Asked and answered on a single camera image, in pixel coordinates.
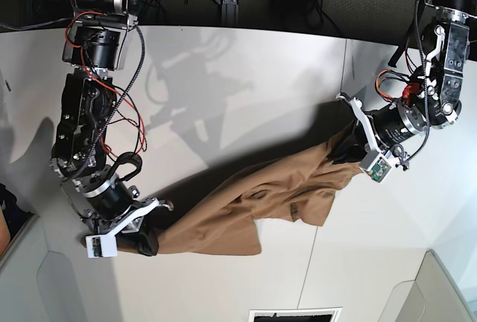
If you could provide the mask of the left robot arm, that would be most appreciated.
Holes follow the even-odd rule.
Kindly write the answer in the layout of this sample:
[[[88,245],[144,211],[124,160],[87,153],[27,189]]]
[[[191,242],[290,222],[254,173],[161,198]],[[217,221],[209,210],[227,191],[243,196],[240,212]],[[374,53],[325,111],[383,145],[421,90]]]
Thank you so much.
[[[419,134],[427,141],[433,128],[457,121],[476,0],[416,0],[413,15],[373,84],[386,105],[366,111],[356,97],[338,95],[355,118],[329,154],[335,164],[358,162],[366,172],[408,168],[416,155],[407,153],[403,142]]]

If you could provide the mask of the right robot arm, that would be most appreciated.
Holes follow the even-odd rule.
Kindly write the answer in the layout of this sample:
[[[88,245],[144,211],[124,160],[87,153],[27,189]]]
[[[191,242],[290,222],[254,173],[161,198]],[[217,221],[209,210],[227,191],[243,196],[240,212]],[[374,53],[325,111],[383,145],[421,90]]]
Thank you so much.
[[[106,143],[107,128],[119,107],[130,103],[129,88],[115,86],[111,73],[124,65],[125,41],[138,30],[141,0],[70,2],[74,16],[64,33],[63,61],[73,70],[61,96],[51,167],[89,204],[79,216],[89,228],[84,244],[90,258],[115,257],[121,250],[155,256],[159,242],[150,214],[173,209],[173,204],[141,199],[130,184],[142,170],[142,120],[135,121],[138,135],[132,151],[115,155]]]

